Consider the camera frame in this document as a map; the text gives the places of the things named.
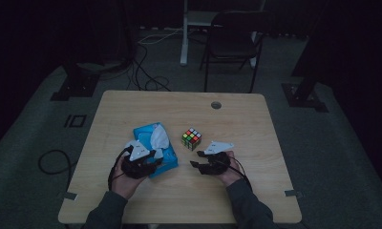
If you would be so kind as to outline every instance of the wearable controller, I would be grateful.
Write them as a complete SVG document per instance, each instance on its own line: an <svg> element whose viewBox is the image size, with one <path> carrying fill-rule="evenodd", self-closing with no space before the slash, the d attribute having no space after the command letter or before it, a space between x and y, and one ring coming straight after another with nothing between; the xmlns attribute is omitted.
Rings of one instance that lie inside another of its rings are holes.
<svg viewBox="0 0 382 229"><path fill-rule="evenodd" d="M208 163L199 164L196 161L190 163L192 167L199 169L202 175L220 175L230 166L230 158L224 151L232 147L232 143L212 141L205 151L197 151L199 157L208 159Z"/></svg>
<svg viewBox="0 0 382 229"><path fill-rule="evenodd" d="M121 169L123 174L130 178L139 179L153 174L158 166L161 165L163 158L155 159L155 154L155 150L147 150L140 142L135 140L130 141L127 147L119 154L114 166L111 168L110 175L108 176L109 190L111 190L117 163L122 156Z"/></svg>

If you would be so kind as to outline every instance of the chair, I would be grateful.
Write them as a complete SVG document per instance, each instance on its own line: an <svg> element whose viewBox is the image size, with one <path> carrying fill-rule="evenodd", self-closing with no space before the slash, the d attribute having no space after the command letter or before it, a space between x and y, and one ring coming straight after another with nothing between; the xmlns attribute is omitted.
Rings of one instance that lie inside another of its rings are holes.
<svg viewBox="0 0 382 229"><path fill-rule="evenodd" d="M256 57L249 93L253 91L262 52L263 39L271 30L271 15L268 11L226 11L218 13L208 30L205 51L200 70L205 63L206 92L208 69L212 63L242 63Z"/></svg>

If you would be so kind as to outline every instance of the sleeve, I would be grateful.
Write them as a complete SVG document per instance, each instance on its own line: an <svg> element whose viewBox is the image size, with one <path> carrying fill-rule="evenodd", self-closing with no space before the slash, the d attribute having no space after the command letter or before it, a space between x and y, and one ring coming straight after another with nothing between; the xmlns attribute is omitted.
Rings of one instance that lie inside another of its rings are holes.
<svg viewBox="0 0 382 229"><path fill-rule="evenodd" d="M119 229L126 203L126 198L111 191L106 192L99 205L90 212L84 228Z"/></svg>
<svg viewBox="0 0 382 229"><path fill-rule="evenodd" d="M226 187L226 191L239 229L278 228L272 220L271 210L257 199L243 179Z"/></svg>

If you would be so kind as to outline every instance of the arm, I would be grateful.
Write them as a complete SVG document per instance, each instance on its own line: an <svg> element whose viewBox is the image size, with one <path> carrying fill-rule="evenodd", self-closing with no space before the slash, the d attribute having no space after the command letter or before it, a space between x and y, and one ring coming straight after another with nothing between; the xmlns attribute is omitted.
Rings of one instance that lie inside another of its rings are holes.
<svg viewBox="0 0 382 229"><path fill-rule="evenodd" d="M230 157L230 166L239 171L239 165L232 151L226 152ZM272 220L271 210L261 203L250 191L241 175L228 169L216 176L226 187L232 204L232 212L240 229L278 228Z"/></svg>
<svg viewBox="0 0 382 229"><path fill-rule="evenodd" d="M133 179L124 175L121 170L123 157L117 163L114 171L111 191L106 192L104 198L86 220L86 229L119 229L122 223L123 210L138 186L146 179Z"/></svg>

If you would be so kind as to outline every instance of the rubik's cube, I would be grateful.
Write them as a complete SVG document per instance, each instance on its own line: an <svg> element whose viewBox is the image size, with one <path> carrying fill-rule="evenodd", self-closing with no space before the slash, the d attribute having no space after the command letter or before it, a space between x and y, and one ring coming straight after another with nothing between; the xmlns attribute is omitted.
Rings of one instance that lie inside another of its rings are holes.
<svg viewBox="0 0 382 229"><path fill-rule="evenodd" d="M200 133L190 128L182 135L181 142L185 147L193 151L198 145L200 145L201 138L202 135Z"/></svg>

